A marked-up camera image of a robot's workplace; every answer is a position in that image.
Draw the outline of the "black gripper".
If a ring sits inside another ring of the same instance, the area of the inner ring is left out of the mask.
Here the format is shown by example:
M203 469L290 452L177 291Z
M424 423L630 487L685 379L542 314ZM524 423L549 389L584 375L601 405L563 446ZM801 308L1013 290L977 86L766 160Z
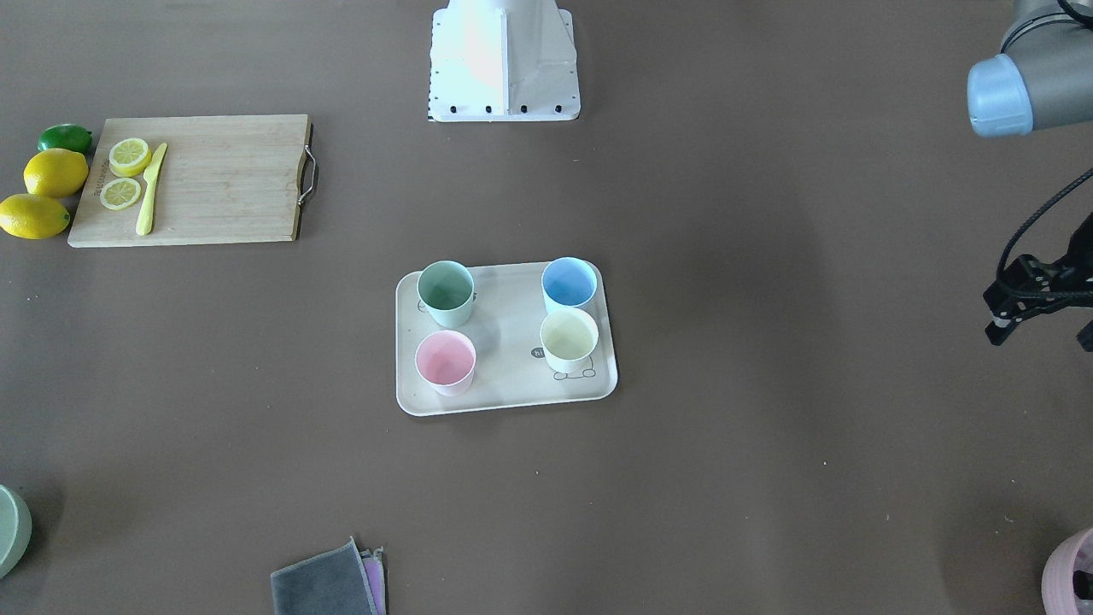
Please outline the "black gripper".
M1020 255L998 269L995 283L984 293L992 320L985 334L1001 346L1023 320L1063 308L1090 308L1092 250L1069 249L1054 262Z

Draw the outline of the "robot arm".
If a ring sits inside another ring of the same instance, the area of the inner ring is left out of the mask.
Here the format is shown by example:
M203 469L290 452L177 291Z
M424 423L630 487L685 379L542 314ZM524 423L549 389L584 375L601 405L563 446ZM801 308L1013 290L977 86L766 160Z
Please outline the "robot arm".
M984 138L1023 137L1089 122L1092 117L1092 9L1089 1L1018 1L1014 24L999 51L967 76L969 125ZM1090 172L1035 210L1003 246L995 279L983 297L991 322L986 336L1003 345L1016 328L1039 315L1092 304L1092 218L1071 234L1054 261L1014 255L1038 218L1088 184Z

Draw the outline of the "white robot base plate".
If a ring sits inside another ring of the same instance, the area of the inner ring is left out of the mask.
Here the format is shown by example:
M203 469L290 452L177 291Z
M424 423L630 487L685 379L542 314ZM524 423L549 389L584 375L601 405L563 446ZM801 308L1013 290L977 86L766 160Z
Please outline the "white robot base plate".
M450 1L433 13L428 120L546 122L579 115L571 11L554 1Z

